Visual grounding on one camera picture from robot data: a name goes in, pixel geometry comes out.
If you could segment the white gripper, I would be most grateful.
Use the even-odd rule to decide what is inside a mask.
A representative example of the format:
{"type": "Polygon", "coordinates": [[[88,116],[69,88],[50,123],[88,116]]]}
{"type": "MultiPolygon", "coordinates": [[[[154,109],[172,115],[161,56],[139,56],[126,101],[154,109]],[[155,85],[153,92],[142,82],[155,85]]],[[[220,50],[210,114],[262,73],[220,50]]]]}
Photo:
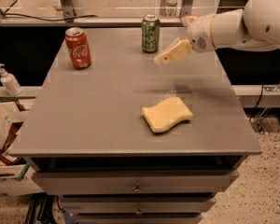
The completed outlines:
{"type": "Polygon", "coordinates": [[[183,17],[181,21],[186,27],[188,39],[175,39],[167,49],[155,56],[155,64],[165,65],[183,59],[191,54],[192,49],[200,53],[214,51],[216,47],[211,36],[214,17],[215,14],[183,17]]]}

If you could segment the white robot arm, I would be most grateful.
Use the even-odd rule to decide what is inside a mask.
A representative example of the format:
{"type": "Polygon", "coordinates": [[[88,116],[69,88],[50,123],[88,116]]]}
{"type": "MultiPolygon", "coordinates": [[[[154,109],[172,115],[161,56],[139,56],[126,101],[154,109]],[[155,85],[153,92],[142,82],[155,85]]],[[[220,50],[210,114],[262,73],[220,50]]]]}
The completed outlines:
{"type": "Polygon", "coordinates": [[[248,0],[243,8],[200,17],[186,16],[182,23],[186,37],[177,38],[155,56],[156,64],[173,63],[193,51],[280,49],[280,0],[248,0]]]}

